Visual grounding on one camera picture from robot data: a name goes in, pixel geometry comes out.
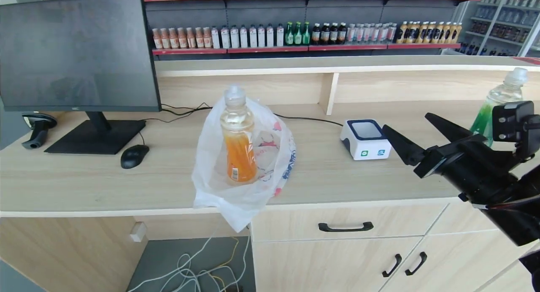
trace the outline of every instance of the drawer handle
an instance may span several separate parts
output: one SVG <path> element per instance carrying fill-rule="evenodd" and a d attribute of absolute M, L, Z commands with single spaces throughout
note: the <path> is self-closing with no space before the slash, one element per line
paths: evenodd
<path fill-rule="evenodd" d="M 397 269 L 398 265 L 400 265 L 401 263 L 401 255 L 399 254 L 396 254 L 396 264 L 394 265 L 394 267 L 390 270 L 390 272 L 386 272 L 386 271 L 383 271 L 382 272 L 382 277 L 389 277 L 390 275 L 392 275 L 392 273 Z"/>
<path fill-rule="evenodd" d="M 420 265 L 418 265 L 418 267 L 416 267 L 416 269 L 414 269 L 412 272 L 409 269 L 405 270 L 405 275 L 407 276 L 413 275 L 414 273 L 416 273 L 416 271 L 418 271 L 418 269 L 420 269 L 420 267 L 422 267 L 422 265 L 424 265 L 426 260 L 428 260 L 428 255 L 426 254 L 426 252 L 420 253 L 420 259 L 421 259 Z"/>
<path fill-rule="evenodd" d="M 373 228 L 373 224 L 371 221 L 367 221 L 363 223 L 363 227 L 359 229 L 331 229 L 328 226 L 328 223 L 319 223 L 319 230 L 322 232 L 362 232 L 362 231 L 369 231 Z"/>

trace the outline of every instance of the plastic bag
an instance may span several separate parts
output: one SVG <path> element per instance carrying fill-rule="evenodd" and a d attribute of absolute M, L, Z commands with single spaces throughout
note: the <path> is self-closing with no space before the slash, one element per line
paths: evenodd
<path fill-rule="evenodd" d="M 206 117 L 197 144 L 191 176 L 197 194 L 194 208 L 217 207 L 236 231 L 245 228 L 268 200 L 281 192 L 296 160 L 293 134 L 268 107 L 246 98 L 255 117 L 253 151 L 258 180 L 239 185 L 227 176 L 227 151 L 220 116 L 225 110 L 221 98 Z"/>

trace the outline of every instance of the orange juice bottle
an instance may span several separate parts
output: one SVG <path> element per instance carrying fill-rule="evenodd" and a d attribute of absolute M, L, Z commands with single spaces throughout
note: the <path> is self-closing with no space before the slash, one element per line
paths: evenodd
<path fill-rule="evenodd" d="M 257 179 L 253 153 L 253 113 L 246 106 L 246 94 L 238 86 L 225 91 L 225 111 L 220 117 L 227 148 L 227 175 L 235 182 L 251 183 Z"/>

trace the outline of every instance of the monitor screen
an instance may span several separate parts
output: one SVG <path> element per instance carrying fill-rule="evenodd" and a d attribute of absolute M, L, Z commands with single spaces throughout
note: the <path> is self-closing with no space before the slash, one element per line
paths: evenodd
<path fill-rule="evenodd" d="M 6 111 L 159 111 L 143 0 L 0 6 Z"/>

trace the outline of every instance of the computer mouse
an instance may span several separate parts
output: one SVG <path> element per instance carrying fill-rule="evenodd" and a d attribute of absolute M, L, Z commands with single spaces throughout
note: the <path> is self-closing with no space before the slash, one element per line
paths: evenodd
<path fill-rule="evenodd" d="M 131 169 L 140 165 L 148 151 L 150 148 L 141 144 L 127 148 L 120 157 L 120 166 L 123 169 Z"/>

